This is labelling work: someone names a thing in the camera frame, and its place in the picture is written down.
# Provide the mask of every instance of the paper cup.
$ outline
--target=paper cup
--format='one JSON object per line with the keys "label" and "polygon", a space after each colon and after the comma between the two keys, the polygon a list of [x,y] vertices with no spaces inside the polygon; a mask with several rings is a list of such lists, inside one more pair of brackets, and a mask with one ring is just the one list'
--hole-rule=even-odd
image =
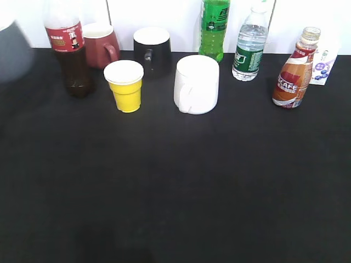
{"label": "paper cup", "polygon": [[140,108],[143,75],[142,65],[131,60],[116,61],[105,67],[105,79],[120,111],[130,113]]}

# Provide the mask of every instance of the green label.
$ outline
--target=green label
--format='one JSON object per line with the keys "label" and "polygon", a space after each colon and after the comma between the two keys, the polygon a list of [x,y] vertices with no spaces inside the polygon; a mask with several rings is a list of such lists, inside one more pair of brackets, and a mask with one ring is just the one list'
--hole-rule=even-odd
{"label": "green label", "polygon": [[228,13],[229,3],[221,5],[204,3],[202,13],[202,30],[211,32],[224,31],[227,29]]}
{"label": "green label", "polygon": [[241,72],[255,72],[258,70],[263,49],[259,51],[246,51],[236,47],[234,67]]}

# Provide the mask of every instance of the red mug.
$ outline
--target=red mug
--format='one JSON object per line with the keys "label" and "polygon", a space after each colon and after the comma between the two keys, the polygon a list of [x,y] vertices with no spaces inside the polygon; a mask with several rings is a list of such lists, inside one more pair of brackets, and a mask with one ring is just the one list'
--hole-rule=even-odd
{"label": "red mug", "polygon": [[109,24],[92,23],[83,26],[87,63],[90,67],[105,68],[120,58],[120,48]]}

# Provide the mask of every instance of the mug handle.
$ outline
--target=mug handle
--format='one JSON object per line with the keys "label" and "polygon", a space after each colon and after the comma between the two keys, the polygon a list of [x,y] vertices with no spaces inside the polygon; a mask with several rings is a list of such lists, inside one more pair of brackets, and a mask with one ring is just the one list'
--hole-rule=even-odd
{"label": "mug handle", "polygon": [[152,49],[147,49],[146,53],[144,55],[144,62],[145,62],[145,68],[148,71],[151,71],[152,67],[151,67],[151,63],[152,63]]}
{"label": "mug handle", "polygon": [[111,62],[115,62],[118,60],[116,49],[111,44],[104,44],[104,48],[109,52]]}
{"label": "mug handle", "polygon": [[189,113],[191,109],[191,91],[193,86],[184,84],[179,92],[179,110],[184,113]]}

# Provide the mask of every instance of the cola bottle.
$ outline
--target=cola bottle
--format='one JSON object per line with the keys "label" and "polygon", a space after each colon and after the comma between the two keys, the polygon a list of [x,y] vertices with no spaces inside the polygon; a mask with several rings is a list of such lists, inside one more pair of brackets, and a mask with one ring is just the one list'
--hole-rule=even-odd
{"label": "cola bottle", "polygon": [[95,90],[86,62],[86,49],[78,9],[70,0],[47,0],[44,26],[60,63],[65,88],[77,98]]}

